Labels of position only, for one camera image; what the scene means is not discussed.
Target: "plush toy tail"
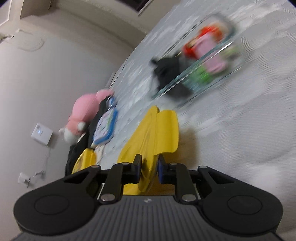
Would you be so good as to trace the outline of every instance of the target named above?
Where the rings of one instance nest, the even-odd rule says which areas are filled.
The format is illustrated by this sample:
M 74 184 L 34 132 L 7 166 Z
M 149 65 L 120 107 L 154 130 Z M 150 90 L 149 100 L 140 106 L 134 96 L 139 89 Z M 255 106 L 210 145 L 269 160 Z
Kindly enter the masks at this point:
M 96 99 L 99 102 L 102 102 L 106 97 L 113 96 L 113 94 L 114 94 L 114 91 L 111 89 L 102 89 L 102 90 L 99 90 L 98 93 L 96 94 Z

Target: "white bedsheet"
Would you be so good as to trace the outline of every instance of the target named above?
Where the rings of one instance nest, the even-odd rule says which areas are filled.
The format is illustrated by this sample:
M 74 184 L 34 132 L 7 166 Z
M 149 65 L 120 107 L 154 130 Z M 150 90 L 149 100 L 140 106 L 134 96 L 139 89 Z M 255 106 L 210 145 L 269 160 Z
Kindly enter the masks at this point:
M 225 83 L 176 109 L 176 161 L 189 169 L 205 164 L 273 193 L 284 206 L 278 232 L 296 240 L 296 11 L 287 1 L 188 0 L 174 7 L 131 54 L 114 83 L 119 117 L 101 166 L 116 163 L 150 106 L 174 107 L 165 96 L 150 99 L 150 59 L 217 11 L 237 23 L 250 58 Z

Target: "white box on wall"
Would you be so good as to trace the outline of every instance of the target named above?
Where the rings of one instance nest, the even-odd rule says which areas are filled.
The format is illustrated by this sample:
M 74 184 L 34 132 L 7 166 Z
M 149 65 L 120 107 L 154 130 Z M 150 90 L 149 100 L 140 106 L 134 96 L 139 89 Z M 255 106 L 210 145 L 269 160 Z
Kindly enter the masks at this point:
M 42 124 L 37 123 L 31 137 L 36 141 L 44 145 L 47 145 L 52 136 L 52 133 L 53 131 L 51 129 Z

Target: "stuffed animal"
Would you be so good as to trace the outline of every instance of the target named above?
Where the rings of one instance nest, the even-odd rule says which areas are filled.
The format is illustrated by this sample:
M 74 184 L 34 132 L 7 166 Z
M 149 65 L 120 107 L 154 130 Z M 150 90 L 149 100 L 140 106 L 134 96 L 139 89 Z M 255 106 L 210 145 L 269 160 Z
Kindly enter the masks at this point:
M 87 124 L 99 111 L 101 101 L 113 94 L 113 90 L 103 89 L 96 94 L 85 94 L 76 100 L 68 124 L 59 130 L 59 133 L 64 135 L 64 140 L 70 145 L 76 144 Z

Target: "yellow plastic object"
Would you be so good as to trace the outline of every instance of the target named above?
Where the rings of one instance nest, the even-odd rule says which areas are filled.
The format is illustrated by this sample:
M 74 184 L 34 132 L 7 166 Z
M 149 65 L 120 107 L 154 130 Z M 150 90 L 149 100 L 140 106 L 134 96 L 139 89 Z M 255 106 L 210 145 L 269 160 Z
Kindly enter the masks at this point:
M 152 106 L 132 137 L 121 150 L 117 163 L 132 163 L 136 154 L 142 156 L 142 170 L 138 184 L 126 184 L 124 195 L 145 194 L 157 171 L 158 155 L 173 153 L 179 143 L 179 125 L 175 111 L 159 111 Z
M 77 159 L 73 167 L 72 174 L 95 164 L 96 164 L 95 152 L 90 148 L 86 148 L 83 151 L 83 153 L 80 155 L 80 157 Z

